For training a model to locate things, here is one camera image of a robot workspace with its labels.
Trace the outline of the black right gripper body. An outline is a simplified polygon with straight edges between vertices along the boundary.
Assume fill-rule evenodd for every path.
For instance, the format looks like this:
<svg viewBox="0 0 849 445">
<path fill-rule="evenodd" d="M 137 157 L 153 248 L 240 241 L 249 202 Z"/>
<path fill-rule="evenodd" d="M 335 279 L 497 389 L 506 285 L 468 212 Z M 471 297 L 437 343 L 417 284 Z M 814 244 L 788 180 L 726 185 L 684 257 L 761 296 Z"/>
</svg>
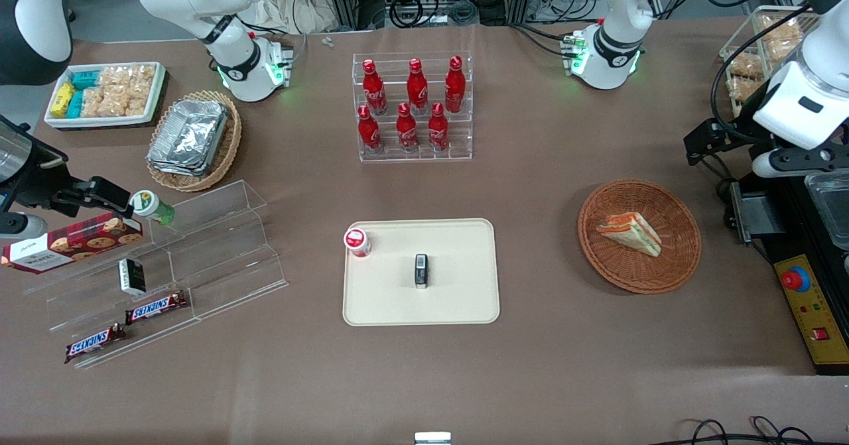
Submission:
<svg viewBox="0 0 849 445">
<path fill-rule="evenodd" d="M 67 160 L 64 153 L 35 142 L 23 170 L 13 177 L 13 201 L 27 208 L 75 210 L 61 195 L 61 191 L 75 182 L 66 166 Z"/>
</svg>

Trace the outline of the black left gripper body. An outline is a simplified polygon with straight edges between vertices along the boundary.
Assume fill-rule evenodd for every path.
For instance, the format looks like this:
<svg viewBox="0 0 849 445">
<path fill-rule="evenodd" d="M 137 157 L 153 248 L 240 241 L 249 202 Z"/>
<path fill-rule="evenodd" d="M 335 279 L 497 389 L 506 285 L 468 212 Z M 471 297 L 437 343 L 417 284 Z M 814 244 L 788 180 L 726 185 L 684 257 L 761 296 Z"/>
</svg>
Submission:
<svg viewBox="0 0 849 445">
<path fill-rule="evenodd" d="M 722 121 L 716 117 L 715 127 L 722 140 L 722 145 L 715 148 L 716 154 L 724 154 L 734 149 L 763 143 L 763 127 L 752 119 L 739 118 L 733 121 Z"/>
</svg>

